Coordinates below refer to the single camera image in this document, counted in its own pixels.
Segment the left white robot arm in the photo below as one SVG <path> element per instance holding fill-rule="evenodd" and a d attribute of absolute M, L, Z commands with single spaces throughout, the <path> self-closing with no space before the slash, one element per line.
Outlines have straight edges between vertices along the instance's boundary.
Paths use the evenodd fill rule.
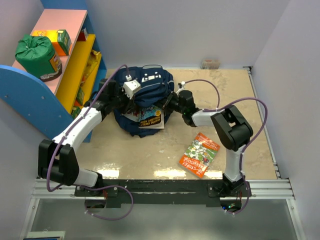
<path fill-rule="evenodd" d="M 102 175 L 81 168 L 76 152 L 89 133 L 115 109 L 129 110 L 141 85 L 137 80 L 119 85 L 107 79 L 94 98 L 88 100 L 73 122 L 52 140 L 38 147 L 38 176 L 59 186 L 83 186 L 92 196 L 104 190 Z"/>

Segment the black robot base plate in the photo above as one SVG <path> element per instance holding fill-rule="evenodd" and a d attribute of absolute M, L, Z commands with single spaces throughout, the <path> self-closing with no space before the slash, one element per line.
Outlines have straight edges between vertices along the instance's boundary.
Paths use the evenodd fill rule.
<path fill-rule="evenodd" d="M 218 207 L 222 198 L 251 197 L 250 184 L 225 179 L 104 179 L 106 206 L 120 208 L 122 204 L 205 205 Z"/>

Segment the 169-storey treehouse book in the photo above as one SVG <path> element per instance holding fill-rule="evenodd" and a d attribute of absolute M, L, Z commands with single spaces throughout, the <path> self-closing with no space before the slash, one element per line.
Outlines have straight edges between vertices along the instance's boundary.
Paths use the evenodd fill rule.
<path fill-rule="evenodd" d="M 141 107 L 138 115 L 140 129 L 163 130 L 165 128 L 164 111 L 155 106 Z"/>

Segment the orange 78-storey treehouse book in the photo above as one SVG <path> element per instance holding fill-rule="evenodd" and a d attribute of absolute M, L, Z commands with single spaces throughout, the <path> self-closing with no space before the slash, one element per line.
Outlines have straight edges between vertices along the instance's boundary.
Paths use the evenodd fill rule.
<path fill-rule="evenodd" d="M 220 146 L 217 143 L 199 132 L 183 153 L 178 164 L 202 179 L 219 150 Z"/>

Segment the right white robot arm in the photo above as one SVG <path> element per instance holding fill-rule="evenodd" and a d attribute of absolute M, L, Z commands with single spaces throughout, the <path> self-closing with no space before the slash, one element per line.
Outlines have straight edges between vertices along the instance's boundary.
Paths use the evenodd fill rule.
<path fill-rule="evenodd" d="M 220 142 L 226 149 L 226 166 L 222 174 L 220 193 L 235 196 L 245 184 L 243 173 L 244 149 L 253 136 L 253 129 L 235 105 L 222 110 L 209 111 L 196 107 L 189 90 L 171 92 L 157 101 L 155 106 L 165 114 L 178 112 L 190 127 L 214 127 Z"/>

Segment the navy blue school backpack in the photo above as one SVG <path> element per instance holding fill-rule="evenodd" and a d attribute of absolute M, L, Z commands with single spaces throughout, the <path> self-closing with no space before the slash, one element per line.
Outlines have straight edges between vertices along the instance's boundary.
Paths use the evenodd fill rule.
<path fill-rule="evenodd" d="M 163 69 L 161 65 L 132 66 L 128 70 L 132 79 L 137 80 L 141 85 L 141 89 L 134 95 L 134 103 L 138 108 L 150 107 L 174 91 L 173 75 Z M 158 129 L 139 128 L 139 124 L 136 121 L 125 116 L 123 108 L 116 108 L 113 113 L 120 128 L 133 137 L 139 136 L 143 138 L 159 132 Z"/>

